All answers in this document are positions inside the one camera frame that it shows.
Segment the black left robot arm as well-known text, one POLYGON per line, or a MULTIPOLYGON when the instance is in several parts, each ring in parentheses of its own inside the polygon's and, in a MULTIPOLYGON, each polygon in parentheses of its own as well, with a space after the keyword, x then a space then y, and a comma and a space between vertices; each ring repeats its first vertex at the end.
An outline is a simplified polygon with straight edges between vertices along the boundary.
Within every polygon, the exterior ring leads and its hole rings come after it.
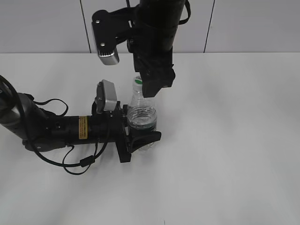
POLYGON ((127 111, 127 105, 117 100, 114 84, 107 80, 97 85, 91 115, 67 116, 43 109, 43 103, 32 95, 19 93, 4 77, 0 79, 0 123, 39 158, 67 146, 115 143, 120 162, 130 162, 134 151, 159 141, 161 133, 132 129, 127 111))

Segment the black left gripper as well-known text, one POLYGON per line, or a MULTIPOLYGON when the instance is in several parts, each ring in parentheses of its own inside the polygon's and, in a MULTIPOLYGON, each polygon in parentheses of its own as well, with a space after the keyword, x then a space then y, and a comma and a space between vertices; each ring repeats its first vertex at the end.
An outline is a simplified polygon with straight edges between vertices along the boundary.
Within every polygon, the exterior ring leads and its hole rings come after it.
POLYGON ((102 143, 101 150, 95 154, 97 159, 104 152, 108 143, 115 143, 121 163, 131 161, 131 153, 137 150, 149 150, 153 143, 160 141, 161 132, 151 131, 146 134, 132 135, 130 141, 126 135, 128 105, 120 105, 120 101, 114 111, 96 112, 96 103, 92 104, 90 117, 90 137, 95 138, 96 144, 102 143))

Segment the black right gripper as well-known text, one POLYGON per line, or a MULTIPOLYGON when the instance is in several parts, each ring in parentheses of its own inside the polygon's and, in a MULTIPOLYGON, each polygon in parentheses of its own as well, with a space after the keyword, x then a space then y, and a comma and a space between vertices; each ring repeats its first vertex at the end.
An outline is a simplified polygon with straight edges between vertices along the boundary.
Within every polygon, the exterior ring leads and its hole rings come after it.
POLYGON ((134 69, 142 79, 142 94, 153 98, 162 88, 170 88, 175 79, 173 69, 173 45, 167 52, 145 54, 138 50, 135 39, 127 39, 127 49, 133 54, 134 69))

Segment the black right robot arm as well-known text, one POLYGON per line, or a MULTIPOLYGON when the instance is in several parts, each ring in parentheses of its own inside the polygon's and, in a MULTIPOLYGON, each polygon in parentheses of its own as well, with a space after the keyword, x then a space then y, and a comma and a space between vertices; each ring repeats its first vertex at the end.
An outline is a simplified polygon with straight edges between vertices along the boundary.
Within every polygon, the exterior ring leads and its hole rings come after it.
POLYGON ((135 7, 136 33, 127 41, 134 69, 142 79, 142 94, 153 98, 172 86, 173 42, 178 26, 191 16, 188 0, 142 0, 135 7))

